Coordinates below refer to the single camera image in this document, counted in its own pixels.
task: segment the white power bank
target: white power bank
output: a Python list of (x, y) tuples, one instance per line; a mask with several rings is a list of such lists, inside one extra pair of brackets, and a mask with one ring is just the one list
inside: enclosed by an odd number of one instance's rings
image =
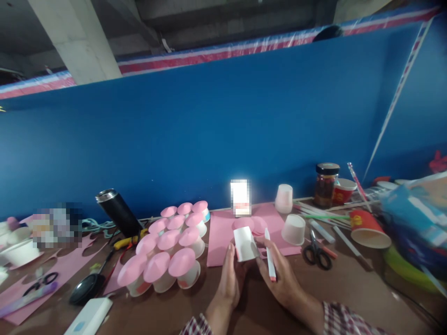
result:
[(64, 335), (94, 335), (110, 307), (112, 301), (109, 298), (90, 299)]

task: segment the black thermos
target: black thermos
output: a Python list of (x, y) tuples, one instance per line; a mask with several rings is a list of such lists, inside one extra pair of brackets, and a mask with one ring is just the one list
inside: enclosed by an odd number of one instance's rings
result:
[(141, 224), (130, 211), (121, 194), (110, 188), (98, 193), (96, 202), (104, 209), (104, 212), (112, 219), (124, 236), (138, 236), (142, 229)]

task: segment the red cup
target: red cup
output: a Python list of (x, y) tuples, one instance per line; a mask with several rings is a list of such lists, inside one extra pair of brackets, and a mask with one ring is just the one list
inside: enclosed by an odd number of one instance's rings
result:
[(391, 246), (390, 237), (385, 234), (371, 213), (353, 210), (349, 216), (351, 217), (351, 237), (358, 244), (374, 249), (385, 249)]
[(349, 179), (339, 179), (339, 184), (335, 184), (334, 196), (332, 202), (338, 205), (344, 205), (349, 201), (351, 195), (357, 189), (357, 184)]

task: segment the hand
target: hand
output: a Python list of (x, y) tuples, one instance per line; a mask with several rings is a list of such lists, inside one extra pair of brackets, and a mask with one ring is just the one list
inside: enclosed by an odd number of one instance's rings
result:
[(222, 276), (217, 292), (206, 310), (205, 317), (208, 320), (215, 335), (226, 334), (230, 317), (239, 303), (245, 275), (251, 262), (239, 263), (235, 257), (235, 247), (230, 243), (222, 267)]
[(276, 282), (270, 280), (267, 265), (259, 257), (256, 259), (262, 278), (273, 296), (315, 334), (322, 334), (324, 330), (322, 303), (303, 290), (289, 261), (281, 254), (274, 242), (263, 237), (256, 237), (255, 240), (259, 247), (269, 248), (273, 258)]

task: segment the yellow tool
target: yellow tool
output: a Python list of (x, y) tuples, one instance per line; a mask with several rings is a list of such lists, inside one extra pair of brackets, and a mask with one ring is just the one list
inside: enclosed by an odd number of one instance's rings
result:
[[(140, 239), (142, 239), (146, 234), (147, 234), (148, 230), (147, 229), (143, 229), (140, 233)], [(121, 241), (118, 241), (117, 243), (115, 243), (113, 245), (113, 247), (115, 248), (115, 250), (119, 250), (121, 248), (127, 247), (130, 244), (130, 239), (132, 239), (132, 243), (137, 243), (138, 242), (138, 236), (134, 236), (132, 238), (127, 238)]]

